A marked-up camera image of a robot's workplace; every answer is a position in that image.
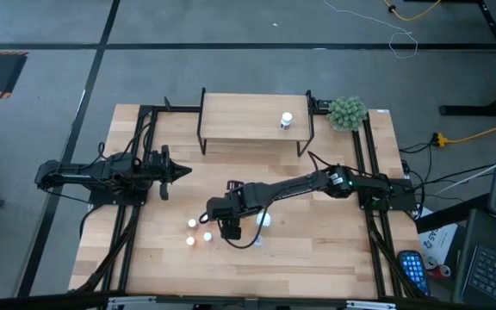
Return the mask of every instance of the yellow cable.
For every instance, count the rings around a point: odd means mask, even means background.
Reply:
[[[445,139],[445,143],[460,143],[460,142],[466,142],[468,140],[471,140],[471,139],[474,139],[474,138],[478,138],[478,137],[481,137],[482,135],[485,135],[485,134],[488,134],[488,133],[492,133],[496,131],[496,127],[495,128],[492,128],[492,129],[489,129],[489,130],[486,130],[484,131],[483,133],[478,133],[478,134],[475,134],[475,135],[472,135],[472,136],[469,136],[467,138],[464,138],[464,139],[458,139],[458,140],[449,140],[449,139]]]
[[[390,3],[388,3],[388,1],[387,1],[387,0],[382,0],[382,1],[383,1],[385,4],[387,4],[387,6],[388,6],[388,7],[391,7],[391,6],[392,6]],[[405,18],[405,17],[403,17],[403,16],[399,15],[399,14],[397,13],[397,10],[396,10],[396,9],[392,9],[392,12],[393,12],[393,13],[394,13],[397,17],[399,17],[399,19],[401,19],[402,21],[405,21],[405,22],[410,22],[410,21],[417,20],[417,19],[419,19],[419,18],[420,18],[420,17],[422,17],[422,16],[425,16],[426,14],[428,14],[428,12],[430,12],[430,11],[431,11],[431,9],[435,8],[435,7],[436,7],[436,5],[438,5],[440,2],[441,2],[441,0],[437,0],[434,4],[432,4],[432,6],[431,6],[430,8],[428,8],[426,11],[424,11],[424,12],[422,12],[422,13],[420,13],[420,14],[418,14],[418,15],[414,16],[414,17],[411,17],[411,18]]]

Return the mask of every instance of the green succulent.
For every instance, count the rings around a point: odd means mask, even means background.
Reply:
[[[358,131],[369,112],[358,96],[338,98],[331,102],[328,111],[326,117],[337,131]]]

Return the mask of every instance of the wooden table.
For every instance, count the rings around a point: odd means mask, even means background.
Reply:
[[[217,94],[203,92],[200,137],[206,140],[277,140],[311,139],[307,96]],[[281,118],[289,112],[292,124],[281,129]]]
[[[139,105],[118,105],[108,133],[105,154],[123,150],[131,139]],[[402,177],[390,114],[371,110],[380,171]],[[323,193],[310,193],[274,203],[269,213],[273,223],[262,230],[263,244],[237,250],[219,238],[214,224],[187,227],[205,211],[211,196],[223,196],[230,179],[245,182],[279,182],[313,171],[308,156],[298,158],[286,141],[221,140],[206,156],[196,137],[197,113],[158,113],[154,149],[169,145],[176,163],[193,172],[169,186],[170,199],[162,201],[158,186],[141,209],[134,243],[127,292],[143,295],[261,296],[307,298],[377,297],[369,253],[365,218],[357,207],[357,195],[335,200]],[[309,149],[330,163],[357,167],[351,133],[332,130],[323,115],[314,116],[315,138]],[[366,140],[360,133],[365,166],[370,167]],[[116,206],[97,210],[85,222],[70,288],[83,284],[107,254],[115,223]],[[401,212],[389,212],[394,248],[419,250],[412,220]],[[254,217],[242,219],[247,243],[256,231]],[[204,232],[214,240],[205,243]],[[194,236],[195,247],[185,239]],[[381,266],[386,289],[392,294],[387,262]],[[111,288],[117,287],[121,267],[118,257]]]

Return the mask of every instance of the concrete floor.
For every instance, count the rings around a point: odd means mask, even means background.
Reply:
[[[413,31],[419,42],[494,42],[475,5],[441,4],[427,17],[401,22],[382,2],[330,0]],[[112,1],[0,0],[0,42],[98,42]],[[496,20],[496,1],[487,1]],[[398,3],[406,16],[426,3]],[[319,0],[123,1],[111,42],[388,42],[392,29],[336,13]],[[9,100],[0,101],[0,298],[16,287],[45,195],[34,186],[40,163],[59,158],[93,51],[32,51]],[[85,117],[75,162],[96,156],[117,103],[196,104],[201,87],[219,92],[360,96],[372,109],[390,109],[400,146],[425,142],[435,131],[465,137],[496,126],[496,118],[441,117],[443,104],[485,104],[496,97],[496,52],[418,52],[398,60],[390,51],[108,51]],[[404,156],[425,173],[428,159]],[[490,164],[496,133],[434,150],[431,177]],[[486,177],[446,196],[468,199],[488,191]],[[430,187],[430,192],[439,187]],[[87,198],[71,186],[65,194]],[[427,200],[431,209],[455,201]],[[63,293],[78,248],[85,205],[61,200],[34,284],[34,295]]]

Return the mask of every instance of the blue controller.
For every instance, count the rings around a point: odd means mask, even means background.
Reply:
[[[426,296],[430,296],[430,285],[428,284],[424,260],[420,253],[417,251],[400,251],[397,254],[397,258],[400,260],[401,267],[412,282],[414,282]]]

